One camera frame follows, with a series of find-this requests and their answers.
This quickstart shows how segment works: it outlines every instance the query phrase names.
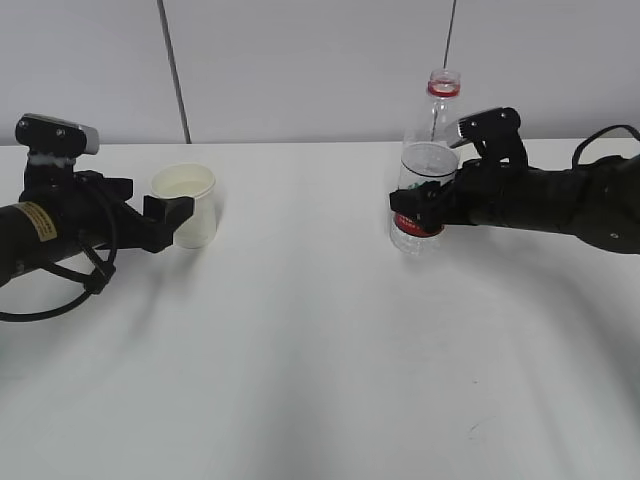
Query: plastic bottle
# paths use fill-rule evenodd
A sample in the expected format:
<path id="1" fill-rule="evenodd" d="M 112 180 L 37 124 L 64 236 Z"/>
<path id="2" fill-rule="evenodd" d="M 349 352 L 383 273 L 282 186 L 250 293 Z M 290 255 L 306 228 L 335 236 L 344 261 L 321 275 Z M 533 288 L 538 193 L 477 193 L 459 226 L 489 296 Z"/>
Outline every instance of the plastic bottle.
<path id="1" fill-rule="evenodd" d="M 459 94 L 459 73 L 444 69 L 431 72 L 426 100 L 405 132 L 398 188 L 434 181 L 444 185 L 455 176 L 460 159 L 444 142 L 444 129 L 458 119 Z M 392 214 L 391 241 L 405 253 L 421 255 L 432 250 L 438 233 L 425 232 L 411 219 Z"/>

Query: white cup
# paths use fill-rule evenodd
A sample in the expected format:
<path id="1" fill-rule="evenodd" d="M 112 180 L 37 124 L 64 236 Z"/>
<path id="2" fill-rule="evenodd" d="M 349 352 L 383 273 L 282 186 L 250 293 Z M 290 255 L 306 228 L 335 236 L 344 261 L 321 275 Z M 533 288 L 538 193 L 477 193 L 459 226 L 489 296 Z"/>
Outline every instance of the white cup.
<path id="1" fill-rule="evenodd" d="M 173 237 L 183 248 L 201 248 L 216 234 L 216 211 L 213 186 L 216 177 L 207 167 L 197 163 L 172 165 L 156 173 L 151 180 L 151 193 L 156 198 L 192 197 L 193 216 L 184 222 Z"/>

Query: warning sticker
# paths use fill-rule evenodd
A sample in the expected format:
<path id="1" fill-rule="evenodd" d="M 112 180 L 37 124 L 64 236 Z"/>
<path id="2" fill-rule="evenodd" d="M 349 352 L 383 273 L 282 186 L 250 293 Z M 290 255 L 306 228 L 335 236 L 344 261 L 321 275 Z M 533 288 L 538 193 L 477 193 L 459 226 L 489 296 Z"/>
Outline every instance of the warning sticker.
<path id="1" fill-rule="evenodd" d="M 38 232 L 38 238 L 41 242 L 48 242 L 58 236 L 53 220 L 51 220 L 51 217 L 44 208 L 37 203 L 23 202 L 16 203 L 12 206 L 20 210 L 31 220 L 33 227 L 36 229 L 36 232 Z"/>

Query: water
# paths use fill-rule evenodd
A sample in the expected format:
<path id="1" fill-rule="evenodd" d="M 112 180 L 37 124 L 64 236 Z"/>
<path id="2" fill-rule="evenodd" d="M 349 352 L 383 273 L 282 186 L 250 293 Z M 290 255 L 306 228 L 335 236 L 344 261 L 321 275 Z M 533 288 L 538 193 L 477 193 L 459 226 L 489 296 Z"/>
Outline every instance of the water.
<path id="1" fill-rule="evenodd" d="M 206 190 L 207 186 L 204 182 L 189 180 L 163 188 L 162 194 L 167 197 L 195 197 Z"/>
<path id="2" fill-rule="evenodd" d="M 458 162 L 456 152 L 438 142 L 407 144 L 402 152 L 398 188 L 416 188 L 425 182 L 444 185 L 454 178 Z M 409 255 L 428 254 L 439 244 L 434 235 L 426 234 L 411 219 L 395 213 L 391 217 L 390 236 L 393 244 Z"/>
<path id="3" fill-rule="evenodd" d="M 404 253 L 409 255 L 425 255 L 438 248 L 440 242 L 437 237 L 416 237 L 398 228 L 395 222 L 396 214 L 391 217 L 391 241 Z"/>

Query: table surface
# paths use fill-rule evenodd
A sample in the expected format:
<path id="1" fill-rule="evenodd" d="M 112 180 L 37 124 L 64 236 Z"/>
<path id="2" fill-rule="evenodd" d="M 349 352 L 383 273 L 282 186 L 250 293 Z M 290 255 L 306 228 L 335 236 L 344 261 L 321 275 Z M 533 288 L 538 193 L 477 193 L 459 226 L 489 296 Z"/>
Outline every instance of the table surface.
<path id="1" fill-rule="evenodd" d="M 566 168 L 577 140 L 527 142 Z M 0 324 L 2 478 L 636 479 L 640 260 L 575 238 L 449 227 L 388 239 L 394 143 L 105 146 L 82 169 L 216 173 L 201 251 L 121 252 L 102 295 Z M 589 152 L 635 154 L 628 140 Z M 0 148 L 0 204 L 26 149 Z M 463 152 L 470 158 L 470 151 Z M 77 285 L 36 272 L 3 310 Z"/>

